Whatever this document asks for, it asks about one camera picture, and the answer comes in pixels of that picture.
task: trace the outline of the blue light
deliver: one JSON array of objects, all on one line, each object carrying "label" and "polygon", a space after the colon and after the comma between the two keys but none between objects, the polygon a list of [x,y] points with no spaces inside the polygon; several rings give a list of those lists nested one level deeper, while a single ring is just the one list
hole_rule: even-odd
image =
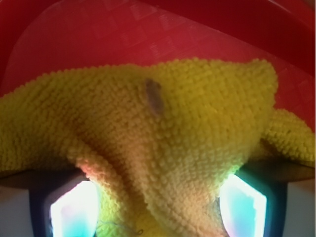
[{"label": "blue light", "polygon": [[54,237],[93,237],[99,214],[95,184],[82,181],[50,207]]},{"label": "blue light", "polygon": [[231,237],[263,237],[267,198],[236,175],[220,190],[220,209]]}]

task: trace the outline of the yellow fuzzy material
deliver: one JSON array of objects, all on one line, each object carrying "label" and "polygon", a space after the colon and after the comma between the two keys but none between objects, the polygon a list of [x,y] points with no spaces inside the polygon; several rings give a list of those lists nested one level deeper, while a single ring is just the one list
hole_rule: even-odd
[{"label": "yellow fuzzy material", "polygon": [[75,165],[102,191],[97,236],[222,236],[218,189],[266,139],[315,160],[275,112],[266,61],[175,60],[43,75],[0,99],[0,172]]}]

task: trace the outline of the bright light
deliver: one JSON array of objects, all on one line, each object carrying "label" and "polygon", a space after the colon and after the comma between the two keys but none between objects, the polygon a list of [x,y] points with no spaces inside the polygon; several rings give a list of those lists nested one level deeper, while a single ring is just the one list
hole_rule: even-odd
[{"label": "bright light", "polygon": [[263,236],[267,198],[236,175],[221,187],[220,209],[229,236]]},{"label": "bright light", "polygon": [[97,187],[82,181],[50,207],[54,237],[92,237],[99,214]]}]

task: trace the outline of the loose thread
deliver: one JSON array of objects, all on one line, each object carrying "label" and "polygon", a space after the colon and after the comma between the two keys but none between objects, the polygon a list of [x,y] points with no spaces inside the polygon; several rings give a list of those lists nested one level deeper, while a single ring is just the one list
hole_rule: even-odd
[{"label": "loose thread", "polygon": [[136,232],[136,231],[134,231],[132,228],[130,228],[130,227],[128,227],[128,226],[121,225],[121,224],[117,224],[117,223],[115,223],[115,222],[113,222],[113,221],[100,221],[100,220],[99,220],[99,222],[101,222],[101,223],[104,224],[104,225],[106,225],[106,224],[112,224],[112,225],[118,226],[118,227],[120,227],[120,228],[126,229],[126,230],[128,230],[128,231],[130,231],[130,232],[136,234],[137,236],[141,236],[141,235],[143,234],[143,232],[144,232],[143,229],[140,229],[139,231]]}]

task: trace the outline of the knitted texture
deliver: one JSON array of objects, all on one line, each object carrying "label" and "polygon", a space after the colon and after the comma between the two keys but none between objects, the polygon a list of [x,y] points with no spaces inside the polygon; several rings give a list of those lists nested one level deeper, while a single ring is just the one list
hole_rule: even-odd
[{"label": "knitted texture", "polygon": [[81,168],[102,193],[99,237],[224,236],[219,188],[261,138],[315,160],[311,130],[274,111],[276,90],[264,60],[45,74],[0,99],[0,172]]}]

